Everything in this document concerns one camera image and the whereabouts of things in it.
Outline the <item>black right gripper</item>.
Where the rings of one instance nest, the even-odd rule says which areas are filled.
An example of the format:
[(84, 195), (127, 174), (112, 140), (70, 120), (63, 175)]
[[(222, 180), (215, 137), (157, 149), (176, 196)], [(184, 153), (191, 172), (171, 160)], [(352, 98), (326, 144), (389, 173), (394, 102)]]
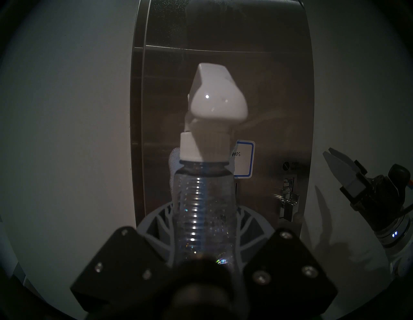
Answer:
[(394, 220), (407, 215), (407, 207), (403, 206), (407, 172), (389, 172), (388, 176), (367, 178), (360, 166), (338, 150), (330, 147), (323, 156), (333, 176), (342, 185), (340, 191), (372, 230), (383, 230)]

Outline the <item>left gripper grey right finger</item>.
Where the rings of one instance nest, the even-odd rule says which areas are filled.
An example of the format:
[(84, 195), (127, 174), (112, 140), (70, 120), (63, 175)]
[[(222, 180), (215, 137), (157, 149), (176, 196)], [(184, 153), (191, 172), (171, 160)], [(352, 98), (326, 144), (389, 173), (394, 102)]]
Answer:
[(241, 318), (320, 318), (338, 294), (299, 236), (245, 206), (237, 208), (237, 263)]

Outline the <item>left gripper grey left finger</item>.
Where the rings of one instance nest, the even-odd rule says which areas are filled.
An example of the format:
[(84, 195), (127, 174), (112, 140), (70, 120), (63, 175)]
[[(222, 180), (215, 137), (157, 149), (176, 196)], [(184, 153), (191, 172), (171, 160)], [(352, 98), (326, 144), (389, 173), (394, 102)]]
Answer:
[(145, 296), (153, 278), (163, 276), (174, 258), (173, 204), (166, 203), (133, 228), (117, 229), (77, 277), (70, 290), (91, 313), (125, 298)]

